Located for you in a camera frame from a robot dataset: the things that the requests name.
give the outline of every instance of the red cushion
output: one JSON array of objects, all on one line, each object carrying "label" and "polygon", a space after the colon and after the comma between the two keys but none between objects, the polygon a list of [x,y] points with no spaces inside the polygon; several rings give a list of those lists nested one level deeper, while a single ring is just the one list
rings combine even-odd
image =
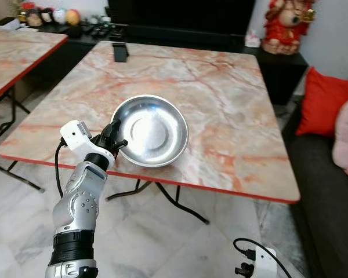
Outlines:
[{"label": "red cushion", "polygon": [[313,133],[334,137],[336,117],[347,100],[347,80],[324,76],[315,68],[310,68],[306,79],[302,120],[296,135]]}]

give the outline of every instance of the red figurine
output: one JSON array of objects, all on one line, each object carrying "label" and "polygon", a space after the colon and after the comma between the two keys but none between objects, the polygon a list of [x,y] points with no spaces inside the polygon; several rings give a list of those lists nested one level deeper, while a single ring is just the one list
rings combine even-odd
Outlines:
[{"label": "red figurine", "polygon": [[272,0],[262,48],[272,54],[292,55],[299,51],[300,36],[307,35],[316,12],[316,0]]}]

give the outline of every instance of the marble tabletop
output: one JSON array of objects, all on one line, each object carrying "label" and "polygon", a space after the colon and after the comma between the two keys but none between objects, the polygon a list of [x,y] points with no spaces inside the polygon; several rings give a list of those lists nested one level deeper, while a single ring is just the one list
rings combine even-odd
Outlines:
[{"label": "marble tabletop", "polygon": [[0,96],[67,38],[60,34],[0,30]]},{"label": "marble tabletop", "polygon": [[[128,50],[128,62],[115,63],[111,42],[98,43],[1,144],[0,155],[53,166],[62,125],[83,120],[95,135],[121,102],[154,94],[186,118],[187,149],[155,169],[119,156],[109,174],[276,202],[299,200],[254,56],[132,43]],[[60,167],[78,162],[61,149]]]}]

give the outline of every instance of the black cable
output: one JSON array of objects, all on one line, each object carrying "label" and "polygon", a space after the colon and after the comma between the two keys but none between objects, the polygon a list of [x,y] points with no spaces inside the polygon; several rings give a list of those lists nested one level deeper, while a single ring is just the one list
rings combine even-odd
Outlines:
[{"label": "black cable", "polygon": [[247,250],[242,250],[242,249],[238,248],[238,246],[236,245],[237,242],[250,242],[250,243],[253,243],[253,244],[259,246],[261,249],[263,249],[265,252],[267,252],[268,255],[271,256],[271,257],[276,261],[276,263],[278,263],[278,265],[280,266],[280,268],[285,272],[286,276],[288,276],[289,278],[292,278],[291,275],[290,275],[290,273],[286,270],[286,268],[285,268],[284,265],[280,262],[280,260],[277,259],[275,255],[273,255],[267,248],[265,248],[265,247],[264,247],[263,245],[261,245],[260,243],[254,241],[254,240],[252,240],[252,239],[246,239],[246,238],[244,238],[244,237],[240,237],[240,238],[238,238],[238,239],[235,239],[235,240],[233,241],[233,246],[234,246],[234,248],[236,248],[237,251],[243,253],[244,255],[245,255],[245,253],[247,252]]},{"label": "black cable", "polygon": [[59,155],[59,150],[61,147],[67,146],[66,141],[63,139],[63,137],[60,139],[60,143],[57,147],[56,154],[55,154],[55,166],[56,166],[56,181],[57,181],[57,188],[59,191],[59,195],[62,198],[63,197],[63,192],[62,188],[60,187],[60,181],[59,181],[59,168],[58,168],[58,155]]}]

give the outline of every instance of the marble floor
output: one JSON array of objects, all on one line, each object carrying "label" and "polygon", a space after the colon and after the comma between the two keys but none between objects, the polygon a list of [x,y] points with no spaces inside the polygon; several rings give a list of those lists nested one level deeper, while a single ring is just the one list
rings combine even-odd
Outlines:
[{"label": "marble floor", "polygon": [[[33,109],[51,87],[47,84],[33,92],[24,102],[26,107]],[[22,111],[17,116],[16,124],[26,117]],[[3,101],[0,123],[9,117],[9,102]],[[0,158],[0,165],[8,167],[10,161]],[[19,162],[12,171],[46,191],[41,194],[0,172],[0,277],[44,277],[52,252],[51,212],[60,199],[54,168]],[[62,184],[71,172],[60,170]],[[109,176],[104,196],[134,186],[134,180]],[[175,186],[164,186],[175,194]],[[292,277],[309,277],[287,205],[186,187],[180,202],[211,224],[177,209],[154,186],[138,195],[102,200],[94,244],[98,277],[236,277],[234,268],[249,262],[234,249],[236,237],[274,248]]]}]

